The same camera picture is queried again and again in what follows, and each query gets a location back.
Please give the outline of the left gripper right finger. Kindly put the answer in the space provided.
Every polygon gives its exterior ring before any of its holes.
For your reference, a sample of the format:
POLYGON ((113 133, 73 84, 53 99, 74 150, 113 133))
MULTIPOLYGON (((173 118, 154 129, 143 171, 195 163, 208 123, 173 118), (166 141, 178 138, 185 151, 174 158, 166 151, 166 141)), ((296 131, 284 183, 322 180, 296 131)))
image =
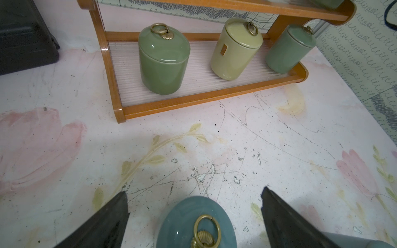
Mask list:
POLYGON ((269 187, 264 188, 261 198, 261 212, 272 248, 338 247, 269 187))

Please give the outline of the blue canister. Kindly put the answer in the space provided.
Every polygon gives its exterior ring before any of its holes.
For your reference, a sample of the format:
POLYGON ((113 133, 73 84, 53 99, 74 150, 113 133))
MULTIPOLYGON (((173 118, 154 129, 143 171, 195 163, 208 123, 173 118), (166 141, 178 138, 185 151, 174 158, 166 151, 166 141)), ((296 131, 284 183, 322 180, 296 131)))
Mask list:
POLYGON ((236 248, 234 227, 225 210, 204 196, 190 196, 163 218, 157 248, 236 248))

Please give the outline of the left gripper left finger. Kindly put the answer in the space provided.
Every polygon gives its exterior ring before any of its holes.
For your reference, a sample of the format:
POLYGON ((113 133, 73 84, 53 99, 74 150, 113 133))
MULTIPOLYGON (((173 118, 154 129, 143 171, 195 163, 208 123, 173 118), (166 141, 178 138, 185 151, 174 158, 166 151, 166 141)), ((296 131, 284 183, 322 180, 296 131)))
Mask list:
POLYGON ((120 248, 130 213, 127 194, 119 192, 57 248, 120 248))

